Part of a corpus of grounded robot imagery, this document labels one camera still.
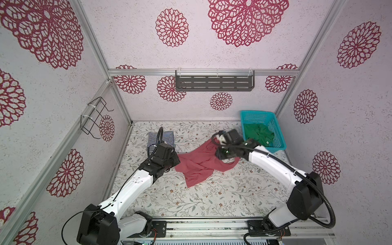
red wire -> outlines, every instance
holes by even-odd
[[[153,240],[153,242],[152,242],[152,244],[151,244],[151,245],[153,245],[153,244],[155,243],[156,234],[158,233],[158,231],[157,231],[155,228],[153,228],[153,230],[154,230],[154,232],[155,232],[155,236],[154,236],[154,240]]]

black cable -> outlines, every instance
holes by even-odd
[[[158,130],[158,134],[156,135],[156,146],[158,146],[162,142],[162,139],[163,139],[163,127],[160,127]],[[147,147],[147,156],[150,156],[150,147]]]
[[[244,145],[221,145],[215,142],[214,137],[216,135],[218,135],[219,133],[214,134],[211,137],[211,141],[221,147],[235,147],[235,148],[241,148],[241,149],[245,149],[245,150],[249,150],[249,151],[256,151],[258,153],[264,154],[268,157],[271,157],[272,159],[276,160],[277,162],[279,162],[280,164],[282,164],[283,166],[285,166],[287,169],[289,169],[291,172],[295,173],[296,175],[298,175],[304,182],[306,182],[307,185],[309,185],[314,191],[316,191],[316,193],[319,195],[319,197],[321,198],[321,200],[325,203],[325,206],[327,207],[328,213],[329,213],[329,217],[330,217],[330,222],[328,224],[321,222],[319,220],[317,220],[314,217],[309,217],[310,220],[316,222],[317,224],[325,227],[325,228],[332,228],[335,226],[336,224],[336,217],[335,217],[335,212],[332,209],[332,205],[330,204],[330,202],[328,201],[328,199],[326,198],[326,196],[324,195],[324,193],[315,185],[313,184],[313,182],[311,182],[309,179],[307,179],[305,176],[303,176],[302,174],[300,174],[299,172],[297,172],[292,166],[290,166],[289,164],[283,162],[282,160],[280,160],[279,158],[275,157],[274,155],[271,155],[269,152],[265,152],[265,151],[261,151],[259,149],[255,149],[255,148],[251,148],[251,147],[247,147]]]
[[[278,230],[280,230],[280,229],[283,229],[283,228],[285,228],[285,227],[291,225],[292,223],[294,223],[294,222],[296,222],[296,221],[298,221],[298,220],[299,220],[299,219],[292,220],[292,221],[290,221],[290,222],[288,222],[288,223],[285,223],[284,225],[279,226],[278,228],[275,228],[275,229],[273,229],[273,230],[265,230],[265,231],[260,231],[260,232],[248,232],[248,233],[246,233],[246,234],[244,235],[244,242],[245,242],[247,245],[252,245],[252,244],[250,244],[250,243],[246,240],[246,237],[247,237],[247,236],[250,236],[250,235],[262,235],[262,234],[267,234],[267,233],[275,232],[275,231],[278,231]]]
[[[63,240],[63,242],[64,242],[65,245],[68,245],[68,244],[67,244],[67,243],[65,242],[65,240],[64,240],[64,235],[63,235],[63,233],[64,233],[65,225],[68,223],[68,221],[70,221],[73,217],[75,217],[76,215],[78,215],[78,214],[80,214],[80,213],[92,213],[92,212],[97,212],[97,210],[95,210],[95,211],[80,211],[80,212],[77,212],[76,214],[72,215],[71,218],[69,218],[69,219],[64,223],[63,228],[61,229],[61,239]]]

wallpaper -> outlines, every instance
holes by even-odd
[[[340,244],[390,244],[391,11],[349,1],[279,117],[292,164],[322,178]]]
[[[39,197],[14,244],[59,244],[65,221],[89,204],[97,205],[102,201],[128,128],[112,89],[103,98],[111,111],[103,109],[103,116],[96,112],[92,114],[94,119],[99,117],[100,127],[95,125],[92,134],[80,135]],[[14,207],[7,207],[0,211],[0,222],[13,210]],[[66,226],[64,239],[68,244],[76,243],[80,218],[81,215],[76,216]]]
[[[111,68],[299,65],[332,0],[81,0]]]
[[[68,1],[0,0],[0,44],[1,227],[105,78]],[[77,174],[57,196],[86,174],[85,154],[70,154]],[[34,209],[15,243],[31,244],[42,218]]]
[[[291,76],[256,76],[251,92],[179,92],[173,76],[114,77],[137,121],[239,120],[241,110],[274,112],[291,80]]]

red cloth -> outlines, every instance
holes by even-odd
[[[177,172],[182,172],[185,176],[187,187],[197,185],[205,181],[212,175],[214,170],[225,172],[235,167],[240,158],[235,158],[234,162],[224,163],[215,156],[217,145],[211,139],[199,146],[196,150],[179,154],[180,164],[175,166]]]

floral tablecloth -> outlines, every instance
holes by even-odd
[[[219,130],[237,129],[240,122],[136,122],[117,173],[112,193],[147,158],[148,132],[159,127],[174,131],[176,151],[190,152]],[[285,162],[283,151],[275,153]],[[126,215],[143,211],[151,216],[264,216],[286,202],[284,186],[269,173],[246,160],[226,172],[214,171],[206,181],[187,188],[182,173],[171,169],[144,191]]]

